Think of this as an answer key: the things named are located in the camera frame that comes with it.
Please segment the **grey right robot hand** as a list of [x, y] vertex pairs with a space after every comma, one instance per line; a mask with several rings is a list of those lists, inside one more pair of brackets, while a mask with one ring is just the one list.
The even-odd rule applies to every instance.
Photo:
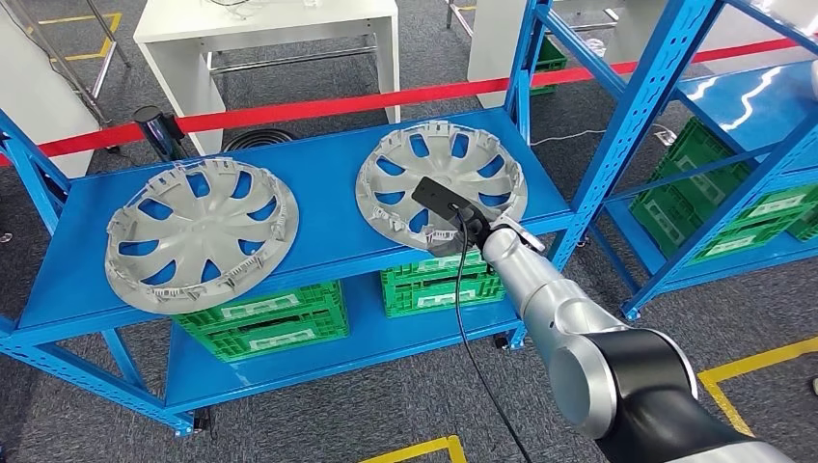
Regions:
[[458, 231], [448, 240], [433, 241], [427, 251], [435, 258], [443, 258], [448, 256], [459, 256], [463, 253], [463, 249], [467, 252], [474, 249], [481, 251], [481, 247], [471, 237], [466, 237], [462, 231]]

